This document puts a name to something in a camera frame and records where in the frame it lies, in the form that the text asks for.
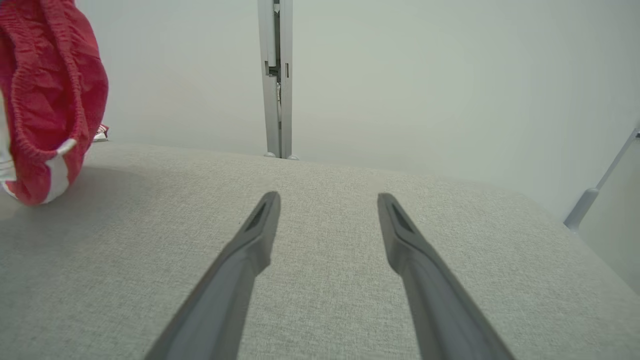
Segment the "red fabric item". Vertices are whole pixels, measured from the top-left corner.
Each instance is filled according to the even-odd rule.
[[[17,175],[4,188],[27,205],[49,202],[80,172],[108,92],[74,0],[0,3],[0,88]]]

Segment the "gray fabric surface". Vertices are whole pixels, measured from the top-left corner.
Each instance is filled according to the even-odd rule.
[[[97,143],[51,204],[0,196],[3,359],[142,358],[268,190],[240,358],[416,358],[376,194],[393,193],[519,359],[640,355],[638,296],[533,201],[484,184]]]

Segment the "red and white object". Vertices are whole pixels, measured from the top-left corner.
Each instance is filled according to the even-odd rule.
[[[74,0],[0,2],[0,89],[0,161],[13,162],[0,182],[27,205],[49,202],[80,172],[108,91],[93,31]]]
[[[105,142],[109,139],[107,139],[109,136],[107,135],[107,132],[109,131],[109,127],[107,125],[100,125],[100,127],[98,127],[98,131],[95,133],[95,136],[93,137],[93,142]]]

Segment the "red fabric bag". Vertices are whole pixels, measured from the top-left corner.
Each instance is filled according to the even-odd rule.
[[[27,205],[49,202],[78,176],[107,101],[98,45],[74,0],[0,3],[0,89],[15,166],[3,187]]]

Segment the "white wall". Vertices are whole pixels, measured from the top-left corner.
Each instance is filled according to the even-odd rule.
[[[121,142],[266,152],[255,0],[77,0]]]
[[[559,220],[640,118],[640,1],[297,1],[302,160],[486,181]]]
[[[640,294],[640,140],[631,144],[580,225],[580,237]]]

